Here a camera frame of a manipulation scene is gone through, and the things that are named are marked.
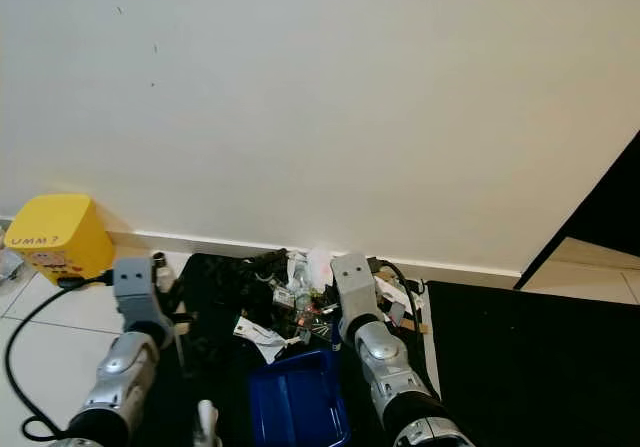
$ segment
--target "blue plastic tray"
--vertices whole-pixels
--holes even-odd
[[[261,368],[250,379],[257,447],[344,445],[351,431],[328,350]]]

